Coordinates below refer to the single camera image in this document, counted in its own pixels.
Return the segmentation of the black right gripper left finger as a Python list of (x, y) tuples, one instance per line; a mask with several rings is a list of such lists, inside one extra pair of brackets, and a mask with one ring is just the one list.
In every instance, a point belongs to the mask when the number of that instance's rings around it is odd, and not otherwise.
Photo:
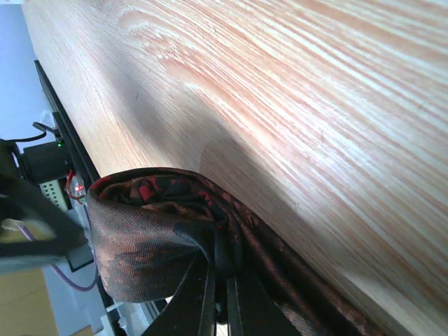
[(196, 255), (179, 287), (144, 335), (215, 335), (216, 277), (202, 255)]

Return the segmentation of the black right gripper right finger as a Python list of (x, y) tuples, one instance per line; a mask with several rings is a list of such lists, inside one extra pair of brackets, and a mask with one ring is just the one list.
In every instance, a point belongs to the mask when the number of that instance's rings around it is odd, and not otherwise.
[(227, 280), (229, 335), (290, 336), (298, 330), (271, 301), (260, 278), (245, 266)]

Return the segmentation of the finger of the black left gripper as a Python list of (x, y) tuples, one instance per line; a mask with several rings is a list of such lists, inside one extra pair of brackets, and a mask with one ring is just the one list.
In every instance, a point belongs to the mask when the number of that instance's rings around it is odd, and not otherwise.
[(16, 143), (1, 140), (1, 273), (56, 263), (86, 243), (82, 226), (42, 193)]

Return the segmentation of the brown red patterned tie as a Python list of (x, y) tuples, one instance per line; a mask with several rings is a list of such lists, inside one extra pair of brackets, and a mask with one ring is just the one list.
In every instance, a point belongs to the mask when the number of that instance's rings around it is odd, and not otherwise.
[(112, 174), (90, 187), (87, 210), (101, 280), (116, 300), (171, 301), (201, 255), (216, 277), (216, 327), (227, 332), (227, 280), (250, 266), (297, 335), (380, 334), (255, 213), (200, 174)]

